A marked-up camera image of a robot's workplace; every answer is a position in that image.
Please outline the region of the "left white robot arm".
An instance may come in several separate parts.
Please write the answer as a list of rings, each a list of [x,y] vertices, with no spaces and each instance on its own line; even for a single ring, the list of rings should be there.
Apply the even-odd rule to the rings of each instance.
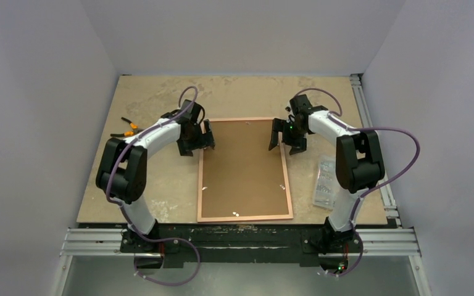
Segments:
[[[110,203],[119,206],[135,244],[152,252],[162,239],[158,222],[143,197],[147,184],[148,159],[165,146],[176,143],[181,156],[191,157],[198,149],[215,147],[210,121],[201,104],[186,100],[179,109],[163,114],[151,127],[125,139],[110,138],[96,175],[96,186]]]

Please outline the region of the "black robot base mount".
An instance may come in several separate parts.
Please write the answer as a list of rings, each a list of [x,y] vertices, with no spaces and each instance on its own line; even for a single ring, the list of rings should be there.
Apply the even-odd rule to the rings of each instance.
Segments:
[[[121,233],[121,253],[157,255],[164,268],[195,263],[291,263],[347,270],[349,259],[362,253],[359,233],[333,232],[324,224],[176,224],[161,223],[139,237]]]

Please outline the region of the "clear plastic screw box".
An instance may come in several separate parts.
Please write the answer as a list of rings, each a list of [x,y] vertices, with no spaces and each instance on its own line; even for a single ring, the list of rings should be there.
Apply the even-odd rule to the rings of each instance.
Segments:
[[[321,155],[317,168],[313,204],[332,210],[340,189],[336,178],[336,162],[328,155]]]

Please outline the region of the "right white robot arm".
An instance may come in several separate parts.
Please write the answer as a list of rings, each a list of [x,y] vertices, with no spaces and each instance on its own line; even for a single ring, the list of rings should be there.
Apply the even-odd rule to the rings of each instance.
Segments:
[[[342,191],[325,220],[322,243],[326,249],[336,251],[346,243],[345,233],[354,230],[364,194],[385,176],[378,134],[357,131],[326,107],[313,106],[305,94],[290,99],[287,111],[286,119],[273,119],[270,150],[283,143],[291,148],[291,155],[305,152],[310,134],[335,146],[335,176]]]

